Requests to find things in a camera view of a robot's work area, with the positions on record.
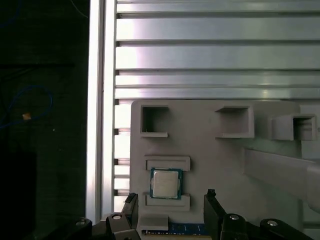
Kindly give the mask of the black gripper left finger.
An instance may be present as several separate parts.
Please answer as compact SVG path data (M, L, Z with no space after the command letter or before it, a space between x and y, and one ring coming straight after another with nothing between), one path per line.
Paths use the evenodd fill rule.
M85 227L78 226L72 234L73 240L138 240L139 219L138 194L130 193L120 212L106 215L105 220Z

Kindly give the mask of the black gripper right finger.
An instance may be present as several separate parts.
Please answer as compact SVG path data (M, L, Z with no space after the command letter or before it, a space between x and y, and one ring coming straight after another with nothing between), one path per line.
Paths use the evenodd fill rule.
M241 215L226 213L216 199L214 189L208 189L204 195L203 221L213 240L312 240L279 219L266 218L257 226Z

